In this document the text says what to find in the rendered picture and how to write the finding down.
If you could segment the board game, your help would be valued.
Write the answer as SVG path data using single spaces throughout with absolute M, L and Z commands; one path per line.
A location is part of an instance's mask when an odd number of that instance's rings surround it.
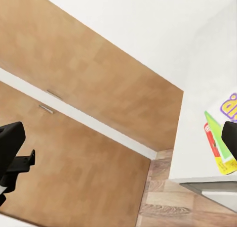
M 204 125 L 210 147 L 221 174 L 237 170 L 237 161 L 221 139 L 226 121 L 237 123 L 237 86 L 204 112 Z

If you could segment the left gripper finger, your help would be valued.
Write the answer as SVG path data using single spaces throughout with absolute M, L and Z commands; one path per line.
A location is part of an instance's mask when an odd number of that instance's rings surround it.
M 34 165 L 35 164 L 35 150 L 33 149 L 29 156 L 16 156 L 14 158 L 14 160 L 20 160 L 20 159 L 28 159 L 29 165 Z

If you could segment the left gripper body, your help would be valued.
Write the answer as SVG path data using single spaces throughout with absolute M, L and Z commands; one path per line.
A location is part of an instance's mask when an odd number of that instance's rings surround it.
M 20 160 L 13 159 L 13 161 L 9 166 L 9 170 L 6 171 L 1 181 L 2 182 L 14 181 L 19 173 L 28 172 L 30 170 L 30 166 L 31 165 L 29 165 L 28 159 L 20 159 Z

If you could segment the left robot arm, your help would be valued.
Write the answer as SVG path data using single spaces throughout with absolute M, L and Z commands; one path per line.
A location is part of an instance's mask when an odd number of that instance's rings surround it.
M 0 207 L 6 201 L 4 194 L 15 190 L 16 178 L 19 173 L 28 172 L 30 166 L 35 164 L 35 150 L 29 156 L 16 156 L 0 181 Z

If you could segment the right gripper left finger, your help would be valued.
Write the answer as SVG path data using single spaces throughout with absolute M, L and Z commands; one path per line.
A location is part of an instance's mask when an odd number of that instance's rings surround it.
M 0 127 L 0 181 L 19 149 L 26 140 L 22 122 L 15 122 Z

